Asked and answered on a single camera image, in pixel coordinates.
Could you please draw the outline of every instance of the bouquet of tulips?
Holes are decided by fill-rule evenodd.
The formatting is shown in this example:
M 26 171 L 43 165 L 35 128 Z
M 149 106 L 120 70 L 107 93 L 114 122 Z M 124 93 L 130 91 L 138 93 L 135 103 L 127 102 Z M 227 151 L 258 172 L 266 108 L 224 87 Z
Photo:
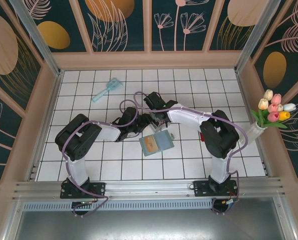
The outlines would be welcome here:
M 286 129 L 281 122 L 291 117 L 290 112 L 296 109 L 295 104 L 281 105 L 281 95 L 273 95 L 272 90 L 267 90 L 258 104 L 258 112 L 251 110 L 257 124 L 261 128 L 278 127 Z

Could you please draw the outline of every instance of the tulip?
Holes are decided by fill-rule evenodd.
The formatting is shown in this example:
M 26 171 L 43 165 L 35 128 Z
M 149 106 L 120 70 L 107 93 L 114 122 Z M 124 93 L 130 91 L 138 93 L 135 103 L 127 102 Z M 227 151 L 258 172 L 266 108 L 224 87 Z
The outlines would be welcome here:
M 290 118 L 290 113 L 288 111 L 279 112 L 279 120 L 284 121 Z
M 267 99 L 268 101 L 270 101 L 273 97 L 273 91 L 268 89 L 267 91 L 265 91 L 263 98 Z
M 278 121 L 279 119 L 279 113 L 277 111 L 272 111 L 271 113 L 269 113 L 268 115 L 268 120 L 272 123 Z
M 272 104 L 280 104 L 281 103 L 281 95 L 280 94 L 275 94 L 273 95 L 272 99 L 271 99 L 271 103 Z
M 270 104 L 268 107 L 268 112 L 277 112 L 278 111 L 278 106 L 276 104 Z
M 285 105 L 283 105 L 283 110 L 286 112 L 292 112 L 292 111 L 296 110 L 295 104 L 293 104 L 293 103 L 285 104 Z
M 283 111 L 283 106 L 281 104 L 278 105 L 278 110 L 277 112 Z
M 258 104 L 258 108 L 260 110 L 266 110 L 269 106 L 269 102 L 267 99 L 265 98 L 261 98 L 260 101 L 259 101 L 259 104 Z

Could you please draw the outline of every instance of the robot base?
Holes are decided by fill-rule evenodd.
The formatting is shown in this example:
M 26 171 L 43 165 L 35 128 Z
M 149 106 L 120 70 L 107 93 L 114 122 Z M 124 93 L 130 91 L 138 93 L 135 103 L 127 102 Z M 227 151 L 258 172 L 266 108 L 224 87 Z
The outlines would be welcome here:
M 98 194 L 103 195 L 105 194 L 105 183 L 104 182 L 90 182 L 87 180 L 83 185 L 81 185 L 81 188 L 84 190 Z M 70 180 L 67 178 L 67 182 L 64 182 L 61 184 L 61 199 L 92 199 L 93 197 L 80 191 L 77 189 L 73 183 L 70 182 Z
M 215 182 L 210 176 L 209 180 L 194 181 L 193 190 L 196 197 L 217 197 L 230 196 L 230 191 L 237 195 L 237 183 L 235 180 L 230 180 L 230 177 L 223 183 Z

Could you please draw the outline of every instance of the light blue brush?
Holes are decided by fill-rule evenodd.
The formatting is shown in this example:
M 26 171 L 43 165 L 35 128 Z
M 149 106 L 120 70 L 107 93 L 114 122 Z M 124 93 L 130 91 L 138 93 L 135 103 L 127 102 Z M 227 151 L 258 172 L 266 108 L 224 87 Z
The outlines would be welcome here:
M 108 83 L 107 83 L 107 88 L 105 90 L 103 90 L 102 92 L 100 92 L 99 94 L 97 94 L 96 96 L 94 96 L 92 98 L 93 102 L 96 102 L 97 100 L 99 100 L 104 94 L 106 94 L 108 91 L 112 91 L 114 89 L 116 89 L 118 86 L 122 85 L 122 83 L 117 80 L 116 78 L 111 79 Z

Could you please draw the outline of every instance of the white tiled floor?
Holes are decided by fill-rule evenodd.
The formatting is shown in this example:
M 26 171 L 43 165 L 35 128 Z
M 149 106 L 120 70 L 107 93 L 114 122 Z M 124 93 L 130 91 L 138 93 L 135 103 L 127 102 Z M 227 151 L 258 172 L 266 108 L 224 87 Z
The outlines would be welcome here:
M 91 97 L 101 92 L 111 78 L 122 86 L 97 102 Z M 230 120 L 247 129 L 250 126 L 233 69 L 144 69 L 67 71 L 44 147 L 36 181 L 63 181 L 65 162 L 54 143 L 56 135 L 77 114 L 91 120 L 112 122 L 122 114 L 119 104 L 143 91 L 161 93 L 167 102 L 177 100 L 199 111 L 224 111 Z M 151 156 L 143 156 L 139 138 L 153 134 L 146 128 L 138 137 L 123 142 L 96 141 L 86 155 L 86 168 L 93 181 L 162 180 L 207 178 L 211 171 L 211 154 L 199 139 L 198 132 L 173 123 L 168 131 L 175 137 L 174 147 Z M 265 176 L 256 144 L 234 156 L 230 170 L 241 177 Z

